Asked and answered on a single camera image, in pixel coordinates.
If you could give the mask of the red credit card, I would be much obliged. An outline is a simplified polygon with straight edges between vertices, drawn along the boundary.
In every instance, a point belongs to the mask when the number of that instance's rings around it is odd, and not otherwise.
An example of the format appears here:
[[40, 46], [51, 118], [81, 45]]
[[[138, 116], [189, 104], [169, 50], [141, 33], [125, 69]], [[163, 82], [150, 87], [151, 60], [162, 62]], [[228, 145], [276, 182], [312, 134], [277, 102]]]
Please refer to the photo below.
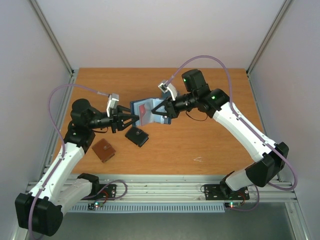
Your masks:
[[146, 113], [147, 113], [147, 108], [146, 108], [146, 105], [145, 104], [141, 104], [139, 107], [138, 107], [138, 109], [139, 109], [139, 115], [141, 116], [141, 117], [143, 117]]

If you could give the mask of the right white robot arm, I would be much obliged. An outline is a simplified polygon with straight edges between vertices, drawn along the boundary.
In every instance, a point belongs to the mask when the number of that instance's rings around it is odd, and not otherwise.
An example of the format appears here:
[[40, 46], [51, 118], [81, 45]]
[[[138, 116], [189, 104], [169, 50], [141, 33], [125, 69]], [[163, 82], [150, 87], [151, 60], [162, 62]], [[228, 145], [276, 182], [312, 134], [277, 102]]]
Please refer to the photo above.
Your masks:
[[170, 93], [170, 96], [151, 112], [175, 119], [181, 112], [197, 108], [225, 127], [242, 144], [254, 162], [242, 170], [229, 173], [220, 181], [220, 192], [225, 199], [234, 197], [244, 187], [267, 185], [284, 168], [289, 147], [284, 142], [276, 143], [259, 131], [231, 103], [223, 90], [211, 90], [200, 70], [189, 70], [181, 77], [187, 93], [178, 95], [172, 84], [161, 82], [158, 88], [163, 93]]

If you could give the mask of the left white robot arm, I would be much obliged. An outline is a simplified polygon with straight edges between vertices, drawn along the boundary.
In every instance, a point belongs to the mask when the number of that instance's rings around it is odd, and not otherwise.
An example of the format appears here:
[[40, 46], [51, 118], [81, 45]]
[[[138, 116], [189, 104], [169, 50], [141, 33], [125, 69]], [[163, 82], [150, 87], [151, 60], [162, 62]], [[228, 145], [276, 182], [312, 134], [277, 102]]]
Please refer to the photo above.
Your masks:
[[90, 148], [95, 130], [110, 128], [115, 133], [139, 120], [127, 107], [115, 104], [100, 112], [84, 98], [72, 104], [70, 115], [67, 133], [53, 164], [29, 193], [20, 193], [14, 202], [19, 227], [49, 237], [58, 231], [64, 215], [76, 203], [96, 199], [101, 193], [99, 177], [89, 173], [80, 174], [70, 187], [62, 190], [75, 165]]

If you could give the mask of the dark blue card holder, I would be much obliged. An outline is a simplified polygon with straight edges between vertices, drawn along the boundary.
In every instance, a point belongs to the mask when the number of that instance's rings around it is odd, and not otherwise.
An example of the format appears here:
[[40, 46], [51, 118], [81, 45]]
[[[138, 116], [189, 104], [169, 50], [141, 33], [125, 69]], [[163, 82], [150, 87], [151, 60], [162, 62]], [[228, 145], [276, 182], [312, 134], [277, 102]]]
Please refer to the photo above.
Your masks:
[[[132, 124], [133, 127], [141, 127], [151, 123], [158, 123], [158, 124], [165, 124], [165, 125], [171, 124], [172, 121], [170, 118], [152, 114], [153, 99], [164, 99], [164, 98], [151, 97], [151, 98], [145, 98], [145, 99], [140, 99], [140, 100], [135, 100], [130, 102], [130, 109], [132, 114], [139, 116], [139, 120]], [[145, 105], [147, 108], [147, 113], [143, 117], [141, 117], [139, 114], [140, 105]]]

